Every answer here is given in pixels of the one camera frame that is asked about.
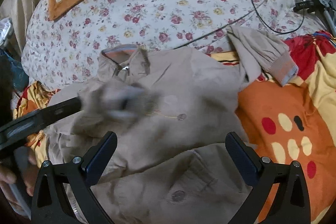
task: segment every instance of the yellow oval spot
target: yellow oval spot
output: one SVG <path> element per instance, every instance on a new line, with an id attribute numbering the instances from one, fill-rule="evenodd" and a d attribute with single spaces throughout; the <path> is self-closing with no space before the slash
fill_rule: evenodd
<path id="1" fill-rule="evenodd" d="M 303 153 L 306 156 L 309 156 L 311 154 L 311 149 L 313 147 L 313 145 L 310 142 L 310 139 L 308 137 L 304 136 L 302 138 L 301 145 L 302 145 Z"/>
<path id="2" fill-rule="evenodd" d="M 288 153 L 289 156 L 293 159 L 293 160 L 297 160 L 297 158 L 299 157 L 299 153 L 300 153 L 300 149 L 296 144 L 296 141 L 294 139 L 290 139 L 287 143 L 287 148 L 288 148 Z"/>
<path id="3" fill-rule="evenodd" d="M 278 120 L 284 131 L 290 132 L 293 128 L 293 124 L 290 118 L 284 113 L 279 113 Z"/>
<path id="4" fill-rule="evenodd" d="M 284 164 L 286 161 L 286 153 L 284 148 L 279 143 L 272 143 L 273 152 L 278 163 Z"/>

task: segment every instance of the jacket sleeve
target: jacket sleeve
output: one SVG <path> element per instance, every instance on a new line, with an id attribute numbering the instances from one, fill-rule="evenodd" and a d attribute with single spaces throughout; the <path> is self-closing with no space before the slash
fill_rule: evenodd
<path id="1" fill-rule="evenodd" d="M 227 31 L 247 75 L 241 90 L 258 78 L 261 68 L 281 86 L 297 74 L 298 67 L 289 55 L 288 46 L 276 36 L 239 26 L 230 26 Z"/>

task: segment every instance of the human hand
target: human hand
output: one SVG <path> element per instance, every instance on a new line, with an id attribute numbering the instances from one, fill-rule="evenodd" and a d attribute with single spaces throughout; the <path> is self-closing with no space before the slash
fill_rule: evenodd
<path id="1" fill-rule="evenodd" d="M 25 185 L 27 187 L 27 193 L 30 196 L 33 196 L 34 194 L 34 187 L 37 179 L 37 175 L 39 172 L 39 168 L 36 166 L 36 158 L 34 155 L 34 152 L 29 149 L 29 165 L 28 168 L 25 170 L 25 172 L 22 174 L 23 180 L 25 182 Z M 16 176 L 14 173 L 9 170 L 8 168 L 0 165 L 0 187 L 2 192 L 4 193 L 5 197 L 7 198 L 10 205 L 13 207 L 13 209 L 17 213 L 24 214 L 23 209 L 21 208 L 21 205 L 14 197 L 9 184 L 13 184 L 16 182 Z"/>

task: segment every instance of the black oval spot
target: black oval spot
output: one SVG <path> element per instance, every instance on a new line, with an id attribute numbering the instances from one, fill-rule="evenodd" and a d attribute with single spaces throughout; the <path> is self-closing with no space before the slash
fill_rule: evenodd
<path id="1" fill-rule="evenodd" d="M 300 131 L 304 131 L 305 128 L 303 127 L 302 120 L 299 116 L 294 117 L 294 122 L 295 122 L 295 124 L 297 125 L 297 128 Z"/>

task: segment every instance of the red oval spot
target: red oval spot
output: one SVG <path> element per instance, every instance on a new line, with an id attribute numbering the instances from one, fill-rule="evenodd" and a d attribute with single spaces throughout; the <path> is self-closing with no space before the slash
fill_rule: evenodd
<path id="1" fill-rule="evenodd" d="M 272 121 L 271 118 L 268 118 L 268 117 L 263 118 L 263 119 L 261 120 L 261 124 L 262 124 L 264 130 L 265 130 L 268 134 L 270 134 L 270 135 L 275 134 L 276 126 L 275 126 L 275 123 Z"/>
<path id="2" fill-rule="evenodd" d="M 307 174 L 310 179 L 315 177 L 316 174 L 316 164 L 311 160 L 307 164 Z"/>

